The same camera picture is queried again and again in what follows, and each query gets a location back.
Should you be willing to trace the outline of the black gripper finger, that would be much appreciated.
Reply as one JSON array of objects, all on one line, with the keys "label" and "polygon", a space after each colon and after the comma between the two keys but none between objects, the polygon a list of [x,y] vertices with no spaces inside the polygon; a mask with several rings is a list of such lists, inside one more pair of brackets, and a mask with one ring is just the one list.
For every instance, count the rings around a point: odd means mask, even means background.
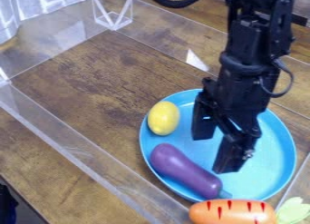
[{"label": "black gripper finger", "polygon": [[213,109],[202,96],[198,94],[194,103],[193,120],[192,120],[192,137],[194,141],[212,139],[217,122],[214,119]]},{"label": "black gripper finger", "polygon": [[238,172],[254,154],[256,143],[257,139],[253,137],[237,138],[226,135],[217,152],[213,171],[217,174]]}]

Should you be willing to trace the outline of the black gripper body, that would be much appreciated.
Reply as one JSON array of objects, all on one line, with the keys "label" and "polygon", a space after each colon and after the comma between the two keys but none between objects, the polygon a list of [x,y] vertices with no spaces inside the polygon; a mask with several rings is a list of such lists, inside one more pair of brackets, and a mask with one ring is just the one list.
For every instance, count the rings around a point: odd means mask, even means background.
[{"label": "black gripper body", "polygon": [[205,78],[200,92],[213,109],[216,128],[225,136],[258,140],[262,131],[257,117],[274,97],[280,69],[272,63],[245,64],[228,53],[221,54],[220,62],[218,79]]}]

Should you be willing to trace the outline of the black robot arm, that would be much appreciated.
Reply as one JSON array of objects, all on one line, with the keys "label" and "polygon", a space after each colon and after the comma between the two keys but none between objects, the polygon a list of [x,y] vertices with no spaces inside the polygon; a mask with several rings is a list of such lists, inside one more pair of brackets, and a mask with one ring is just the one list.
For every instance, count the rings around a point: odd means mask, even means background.
[{"label": "black robot arm", "polygon": [[253,156],[262,136],[258,115],[277,91],[281,73],[288,73],[281,57],[290,53],[294,0],[226,0],[228,42],[221,53],[218,78],[202,80],[193,112],[192,136],[197,140],[224,139],[213,164],[217,173],[237,172]]}]

